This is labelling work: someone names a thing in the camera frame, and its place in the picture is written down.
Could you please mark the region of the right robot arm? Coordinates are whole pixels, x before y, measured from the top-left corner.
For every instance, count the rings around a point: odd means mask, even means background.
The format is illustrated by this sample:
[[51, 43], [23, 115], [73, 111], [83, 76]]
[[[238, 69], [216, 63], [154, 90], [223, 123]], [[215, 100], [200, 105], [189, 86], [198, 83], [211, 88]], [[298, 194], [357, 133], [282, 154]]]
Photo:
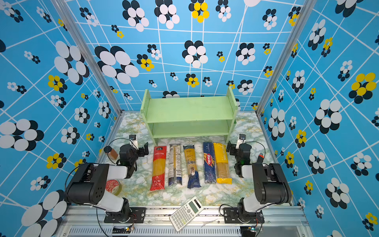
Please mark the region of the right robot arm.
[[284, 172], [277, 163], [265, 163], [265, 152], [251, 161], [252, 146], [238, 142], [227, 144], [226, 151], [236, 159], [235, 171], [240, 178], [254, 181], [254, 194], [241, 198], [236, 210], [238, 221], [263, 223], [263, 209], [271, 205], [291, 203], [292, 195]]

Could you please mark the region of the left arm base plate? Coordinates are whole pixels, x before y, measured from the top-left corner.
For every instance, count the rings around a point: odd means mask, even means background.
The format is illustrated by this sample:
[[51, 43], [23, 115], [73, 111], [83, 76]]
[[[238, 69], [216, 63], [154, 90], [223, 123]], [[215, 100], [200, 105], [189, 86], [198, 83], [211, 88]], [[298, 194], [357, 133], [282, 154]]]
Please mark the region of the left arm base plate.
[[123, 223], [143, 223], [146, 215], [145, 207], [129, 207], [120, 212], [106, 212], [104, 223], [123, 224]]

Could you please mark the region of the red spaghetti bag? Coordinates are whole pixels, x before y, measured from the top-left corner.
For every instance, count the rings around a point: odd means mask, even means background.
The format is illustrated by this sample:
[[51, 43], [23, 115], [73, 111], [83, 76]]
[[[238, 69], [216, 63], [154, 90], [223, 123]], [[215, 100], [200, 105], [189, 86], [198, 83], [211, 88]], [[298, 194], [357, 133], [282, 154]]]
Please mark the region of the red spaghetti bag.
[[166, 146], [154, 147], [153, 172], [150, 191], [164, 189], [166, 154]]

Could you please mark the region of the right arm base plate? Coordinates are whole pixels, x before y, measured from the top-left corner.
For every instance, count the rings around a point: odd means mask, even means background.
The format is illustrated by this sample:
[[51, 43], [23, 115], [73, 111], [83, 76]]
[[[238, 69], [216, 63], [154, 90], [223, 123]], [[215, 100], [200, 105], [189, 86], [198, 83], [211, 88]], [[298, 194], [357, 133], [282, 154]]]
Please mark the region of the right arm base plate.
[[225, 207], [221, 211], [226, 224], [263, 224], [265, 219], [263, 213], [260, 212], [246, 212], [243, 209], [236, 207]]

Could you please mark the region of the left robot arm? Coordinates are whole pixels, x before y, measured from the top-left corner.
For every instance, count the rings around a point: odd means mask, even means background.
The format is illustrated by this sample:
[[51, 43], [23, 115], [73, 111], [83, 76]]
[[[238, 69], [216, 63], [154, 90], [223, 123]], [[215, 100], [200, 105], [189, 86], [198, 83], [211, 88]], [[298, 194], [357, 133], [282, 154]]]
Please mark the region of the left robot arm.
[[106, 190], [110, 180], [129, 179], [137, 171], [137, 160], [149, 154], [149, 144], [136, 148], [132, 141], [120, 147], [120, 159], [116, 165], [85, 163], [76, 168], [70, 183], [65, 183], [68, 202], [91, 205], [105, 211], [105, 223], [143, 223], [146, 208], [130, 207], [126, 198]]

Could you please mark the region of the clear grey spaghetti bag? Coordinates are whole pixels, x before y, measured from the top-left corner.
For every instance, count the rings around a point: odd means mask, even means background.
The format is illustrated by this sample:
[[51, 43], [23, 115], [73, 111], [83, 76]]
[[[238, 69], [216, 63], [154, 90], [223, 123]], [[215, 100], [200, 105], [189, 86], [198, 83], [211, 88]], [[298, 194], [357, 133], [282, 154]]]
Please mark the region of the clear grey spaghetti bag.
[[182, 185], [181, 145], [170, 144], [168, 185]]

